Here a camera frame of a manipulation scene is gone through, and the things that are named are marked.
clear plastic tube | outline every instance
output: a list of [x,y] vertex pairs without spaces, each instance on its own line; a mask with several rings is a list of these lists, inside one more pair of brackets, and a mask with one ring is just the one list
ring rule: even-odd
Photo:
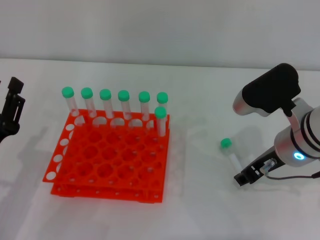
[[166,135],[166,117],[167,111],[164,107],[158,106],[154,111],[156,117],[156,128],[159,137]]
[[243,170],[243,168],[242,168],[236,154],[234,154],[233,152],[230,152],[228,154],[228,158],[229,158],[230,162],[232,163],[233,168],[236,171],[236,173],[237,174],[240,173]]
[[66,103],[69,107],[70,113],[73,117],[79,115],[79,110],[76,104],[76,99],[74,97],[75,92],[72,87],[66,86],[62,89],[62,96],[65,98]]
[[167,104],[166,103],[159,103],[159,107],[164,107],[167,111]]
[[230,138],[225,138],[221,141],[220,146],[224,152],[225,155],[227,155],[229,161],[231,162],[235,172],[238,174],[240,173],[243,168],[240,164],[240,161],[235,154],[233,143]]
[[164,137],[166,135],[166,118],[156,119],[157,133],[159,137]]
[[159,107],[164,107],[167,110],[167,103],[159,103]]
[[79,115],[79,110],[77,107],[76,99],[74,96],[66,98],[66,103],[69,107],[70,113],[73,117],[76,117]]
[[130,110],[130,103],[128,101],[122,101],[121,102],[121,107],[123,111],[123,118],[125,120],[130,120],[131,119],[131,110]]
[[149,103],[140,102],[140,105],[141,105],[142,120],[148,121],[149,120]]
[[94,103],[94,99],[92,97],[85,99],[85,106],[86,109],[88,110],[88,114],[90,116],[90,118],[94,118],[97,116],[97,111],[95,108],[95,103]]
[[114,118],[114,109],[112,107],[111,99],[103,101],[103,107],[105,111],[105,115],[108,119]]

test tube rack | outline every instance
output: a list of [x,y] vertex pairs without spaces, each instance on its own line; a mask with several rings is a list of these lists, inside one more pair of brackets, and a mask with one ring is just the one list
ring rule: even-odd
[[107,119],[103,110],[91,118],[86,109],[69,114],[43,182],[53,183],[51,194],[161,203],[163,201],[170,116],[166,135],[157,134],[157,120],[150,113],[122,111]]

white wall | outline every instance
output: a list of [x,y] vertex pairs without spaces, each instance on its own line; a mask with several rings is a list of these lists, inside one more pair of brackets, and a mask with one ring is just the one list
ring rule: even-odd
[[0,58],[320,70],[319,0],[0,0]]

fallen test tube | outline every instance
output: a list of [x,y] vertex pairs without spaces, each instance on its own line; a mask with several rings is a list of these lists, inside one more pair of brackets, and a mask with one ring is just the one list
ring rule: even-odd
[[79,110],[75,100],[75,92],[70,86],[66,86],[62,89],[62,96],[65,98],[66,103],[68,104],[70,113],[73,117],[79,115]]
[[100,99],[103,101],[103,107],[107,119],[114,118],[114,109],[111,102],[111,91],[109,89],[102,89],[100,91]]
[[129,99],[130,99],[129,92],[126,90],[119,91],[118,99],[121,101],[123,118],[125,120],[130,120],[131,119],[131,110],[130,110],[130,103],[129,103]]
[[159,137],[164,137],[166,135],[166,117],[167,111],[163,106],[158,106],[154,110],[156,117],[156,128]]
[[83,97],[85,101],[85,106],[86,109],[88,110],[88,115],[90,118],[94,118],[97,116],[97,111],[95,108],[95,103],[94,103],[94,93],[92,92],[90,87],[85,87],[81,90],[81,96]]
[[228,156],[228,159],[230,160],[231,164],[233,165],[234,170],[236,173],[240,173],[243,168],[236,156],[236,154],[233,151],[232,147],[232,141],[230,138],[225,138],[221,141],[220,146],[223,150],[223,152]]
[[148,121],[149,120],[150,94],[147,91],[140,92],[139,93],[139,101],[140,101],[140,105],[141,105],[142,120]]

blue led light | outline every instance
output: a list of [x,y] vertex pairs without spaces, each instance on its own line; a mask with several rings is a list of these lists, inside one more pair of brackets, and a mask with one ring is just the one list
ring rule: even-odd
[[305,156],[303,156],[300,152],[295,152],[293,156],[295,157],[295,159],[298,159],[300,161],[305,159]]

